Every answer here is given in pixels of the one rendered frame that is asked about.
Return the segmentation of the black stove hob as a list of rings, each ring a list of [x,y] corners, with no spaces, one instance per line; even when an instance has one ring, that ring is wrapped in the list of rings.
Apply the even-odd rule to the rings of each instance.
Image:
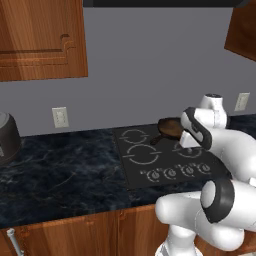
[[[113,130],[113,134],[127,187],[130,189],[231,177],[224,164],[201,147],[183,148],[179,140],[169,139],[162,139],[156,145],[151,145],[150,140],[159,135],[157,124],[119,127]],[[198,171],[197,165],[200,163],[210,167],[210,175]],[[183,175],[181,168],[184,165],[193,168],[193,177]],[[173,168],[177,172],[176,180],[169,180],[164,176],[167,168]],[[147,179],[147,173],[153,169],[161,170],[159,182],[153,183]]]

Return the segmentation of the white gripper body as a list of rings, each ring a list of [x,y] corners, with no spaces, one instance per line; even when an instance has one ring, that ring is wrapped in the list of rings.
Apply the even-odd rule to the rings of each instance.
[[[183,148],[199,147],[197,141],[186,131],[182,132],[179,143]]]

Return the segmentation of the wooden wall cupboard door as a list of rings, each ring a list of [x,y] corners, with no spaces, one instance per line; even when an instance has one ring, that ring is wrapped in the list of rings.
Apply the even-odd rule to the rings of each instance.
[[[87,75],[82,0],[0,0],[0,82]]]

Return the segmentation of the brown frying pan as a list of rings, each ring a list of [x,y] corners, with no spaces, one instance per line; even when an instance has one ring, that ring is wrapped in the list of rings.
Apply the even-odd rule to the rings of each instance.
[[[150,140],[151,145],[156,145],[162,139],[179,140],[183,132],[179,118],[162,118],[157,128],[159,135]]]

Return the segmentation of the dark range hood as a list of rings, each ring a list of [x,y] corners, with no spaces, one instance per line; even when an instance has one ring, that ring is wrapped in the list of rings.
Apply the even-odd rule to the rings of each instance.
[[[202,7],[239,8],[250,0],[82,0],[83,7],[92,8],[162,8]]]

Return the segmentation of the wooden wall cupboard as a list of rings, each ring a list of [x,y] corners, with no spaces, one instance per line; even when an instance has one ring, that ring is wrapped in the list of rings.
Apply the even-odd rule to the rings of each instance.
[[[256,0],[233,9],[224,48],[256,62]]]

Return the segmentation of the grey stove knob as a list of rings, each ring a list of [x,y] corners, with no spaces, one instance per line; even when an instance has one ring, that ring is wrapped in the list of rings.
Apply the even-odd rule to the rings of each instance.
[[[147,173],[147,179],[153,183],[159,182],[161,176],[160,169],[153,169]]]
[[[187,176],[187,177],[193,177],[194,176],[193,168],[188,166],[188,165],[184,165],[181,168],[181,172],[183,173],[184,176]]]
[[[164,170],[164,176],[169,180],[176,180],[177,172],[173,168],[167,168]]]
[[[204,175],[210,175],[211,174],[211,169],[210,167],[205,164],[205,163],[200,163],[197,165],[197,169],[200,173],[204,174]]]

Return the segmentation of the white wall socket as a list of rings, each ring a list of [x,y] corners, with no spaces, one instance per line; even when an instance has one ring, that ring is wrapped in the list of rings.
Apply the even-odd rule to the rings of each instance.
[[[244,111],[246,109],[249,96],[249,93],[240,93],[238,95],[237,102],[235,105],[235,111]]]
[[[53,108],[52,113],[54,125],[56,128],[67,128],[69,126],[66,107]]]

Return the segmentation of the dark grey rice cooker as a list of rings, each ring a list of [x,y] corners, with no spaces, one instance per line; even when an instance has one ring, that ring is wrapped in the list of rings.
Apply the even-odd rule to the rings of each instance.
[[[21,137],[14,117],[0,112],[0,165],[12,161],[21,148]]]

